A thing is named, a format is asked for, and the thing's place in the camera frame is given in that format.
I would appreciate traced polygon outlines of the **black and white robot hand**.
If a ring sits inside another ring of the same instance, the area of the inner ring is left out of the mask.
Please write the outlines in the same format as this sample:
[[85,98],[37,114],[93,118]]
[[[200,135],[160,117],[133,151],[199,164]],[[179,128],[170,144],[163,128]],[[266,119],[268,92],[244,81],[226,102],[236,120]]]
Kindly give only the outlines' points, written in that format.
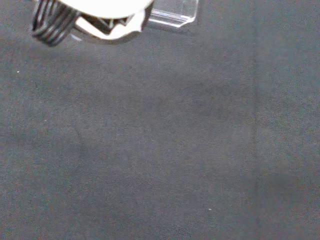
[[55,47],[79,33],[106,44],[128,42],[145,28],[153,0],[37,0],[31,36]]

